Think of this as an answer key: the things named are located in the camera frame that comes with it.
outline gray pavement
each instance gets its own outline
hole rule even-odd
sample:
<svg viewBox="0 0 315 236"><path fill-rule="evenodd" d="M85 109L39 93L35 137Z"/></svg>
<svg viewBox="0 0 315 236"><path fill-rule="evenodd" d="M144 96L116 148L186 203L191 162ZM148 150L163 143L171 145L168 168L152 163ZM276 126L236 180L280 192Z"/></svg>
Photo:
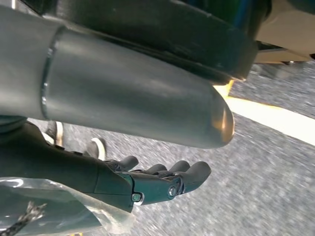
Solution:
<svg viewBox="0 0 315 236"><path fill-rule="evenodd" d="M315 118L315 63L255 65L247 82L235 84L231 95ZM139 167L162 163L169 168L182 159L206 161L212 167L208 180L196 191L134 207L137 220L126 235L314 236L315 147L238 115L235 121L235 137L220 149L69 124L65 124L65 147L83 151L91 138L103 137L109 158L134 155ZM45 122L34 122L45 129Z"/></svg>

